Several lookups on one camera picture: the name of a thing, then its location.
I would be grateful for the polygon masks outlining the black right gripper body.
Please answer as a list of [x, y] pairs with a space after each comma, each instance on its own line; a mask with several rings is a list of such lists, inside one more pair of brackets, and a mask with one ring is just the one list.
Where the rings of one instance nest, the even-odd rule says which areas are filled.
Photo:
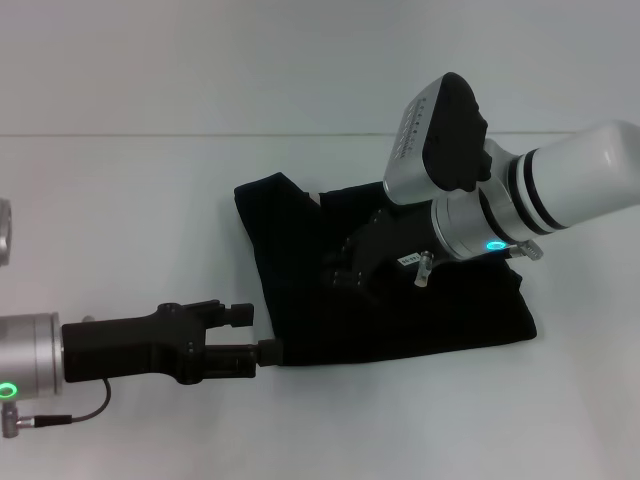
[[432, 201], [399, 209], [379, 209], [356, 231], [345, 245], [350, 276], [357, 286], [365, 286], [383, 265], [403, 267], [400, 258], [423, 252], [434, 261], [443, 259], [432, 219]]

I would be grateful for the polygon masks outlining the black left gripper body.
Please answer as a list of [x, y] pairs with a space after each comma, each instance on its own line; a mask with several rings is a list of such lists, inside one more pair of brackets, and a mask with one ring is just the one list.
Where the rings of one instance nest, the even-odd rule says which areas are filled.
[[147, 316], [64, 324], [68, 383], [158, 373], [182, 385], [204, 379], [206, 322], [187, 306], [160, 305]]

